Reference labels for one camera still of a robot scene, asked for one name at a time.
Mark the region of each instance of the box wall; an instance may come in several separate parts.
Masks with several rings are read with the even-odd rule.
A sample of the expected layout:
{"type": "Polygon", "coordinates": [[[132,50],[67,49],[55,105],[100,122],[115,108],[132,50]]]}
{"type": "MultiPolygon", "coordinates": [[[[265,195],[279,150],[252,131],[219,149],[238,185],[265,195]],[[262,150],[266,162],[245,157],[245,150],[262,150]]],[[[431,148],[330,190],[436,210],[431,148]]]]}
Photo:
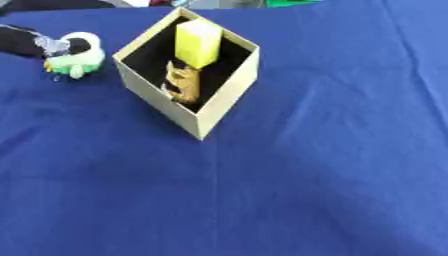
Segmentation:
{"type": "Polygon", "coordinates": [[[196,114],[200,139],[204,139],[207,136],[257,79],[259,58],[260,50],[256,48],[250,57],[196,114]]]}
{"type": "Polygon", "coordinates": [[[178,103],[171,101],[157,87],[132,71],[125,64],[115,60],[125,86],[148,102],[154,108],[168,116],[173,122],[183,127],[195,137],[199,137],[196,116],[178,103]]]}

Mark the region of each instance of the blue fabric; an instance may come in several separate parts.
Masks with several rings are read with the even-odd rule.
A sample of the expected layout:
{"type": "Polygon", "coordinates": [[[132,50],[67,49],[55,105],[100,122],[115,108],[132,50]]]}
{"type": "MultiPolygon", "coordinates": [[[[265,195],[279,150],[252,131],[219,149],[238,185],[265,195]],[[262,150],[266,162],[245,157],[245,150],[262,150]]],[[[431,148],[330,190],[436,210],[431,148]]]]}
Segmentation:
{"type": "MultiPolygon", "coordinates": [[[[116,52],[168,9],[21,13],[116,52]]],[[[198,142],[125,90],[0,54],[0,255],[448,255],[448,2],[200,11],[260,77],[198,142]]]]}

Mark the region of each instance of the open box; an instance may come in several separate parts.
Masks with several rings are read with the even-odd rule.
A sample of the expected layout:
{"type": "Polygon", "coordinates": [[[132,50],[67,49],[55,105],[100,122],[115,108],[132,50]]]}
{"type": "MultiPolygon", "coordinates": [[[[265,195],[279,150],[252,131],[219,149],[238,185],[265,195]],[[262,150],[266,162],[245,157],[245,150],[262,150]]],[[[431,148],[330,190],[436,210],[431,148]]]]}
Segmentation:
{"type": "Polygon", "coordinates": [[[201,98],[194,105],[174,102],[160,89],[174,59],[176,25],[204,19],[177,8],[129,43],[113,58],[128,89],[202,140],[256,80],[260,49],[223,28],[217,62],[201,71],[201,98]]]}

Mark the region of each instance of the yellow cube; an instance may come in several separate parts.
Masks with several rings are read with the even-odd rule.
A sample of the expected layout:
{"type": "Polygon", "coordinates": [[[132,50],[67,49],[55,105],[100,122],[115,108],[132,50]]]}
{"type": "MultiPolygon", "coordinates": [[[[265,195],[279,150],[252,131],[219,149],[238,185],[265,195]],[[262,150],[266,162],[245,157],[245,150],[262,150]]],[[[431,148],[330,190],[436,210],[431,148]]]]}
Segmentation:
{"type": "Polygon", "coordinates": [[[218,59],[222,28],[202,19],[177,25],[176,58],[201,69],[218,59]]]}

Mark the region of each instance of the green toy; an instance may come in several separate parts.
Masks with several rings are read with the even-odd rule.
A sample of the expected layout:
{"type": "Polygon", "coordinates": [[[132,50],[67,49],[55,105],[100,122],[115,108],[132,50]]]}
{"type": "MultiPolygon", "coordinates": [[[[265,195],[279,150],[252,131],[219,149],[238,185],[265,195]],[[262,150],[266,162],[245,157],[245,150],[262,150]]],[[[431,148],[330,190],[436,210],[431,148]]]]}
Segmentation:
{"type": "Polygon", "coordinates": [[[98,36],[87,32],[75,32],[62,37],[61,41],[69,39],[84,39],[89,43],[90,49],[74,55],[49,57],[44,62],[46,71],[69,75],[73,79],[80,79],[87,73],[97,71],[106,56],[101,49],[101,40],[98,36]]]}
{"type": "Polygon", "coordinates": [[[320,1],[321,0],[266,0],[266,6],[268,7],[291,6],[296,4],[309,4],[320,1]]]}

